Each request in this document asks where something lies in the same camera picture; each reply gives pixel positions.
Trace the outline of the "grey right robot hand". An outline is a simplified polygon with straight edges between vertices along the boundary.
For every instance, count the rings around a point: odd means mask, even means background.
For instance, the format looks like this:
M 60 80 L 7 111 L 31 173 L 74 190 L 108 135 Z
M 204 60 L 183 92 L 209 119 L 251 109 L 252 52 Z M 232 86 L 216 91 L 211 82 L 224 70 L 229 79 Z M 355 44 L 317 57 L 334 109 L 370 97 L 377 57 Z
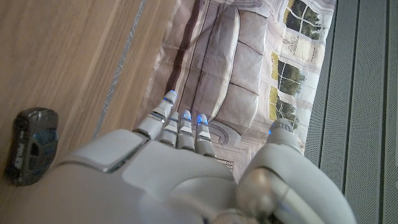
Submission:
M 205 115 L 169 91 L 133 131 L 69 154 L 9 204 L 4 223 L 354 223 L 339 188 L 273 122 L 240 179 L 216 160 Z

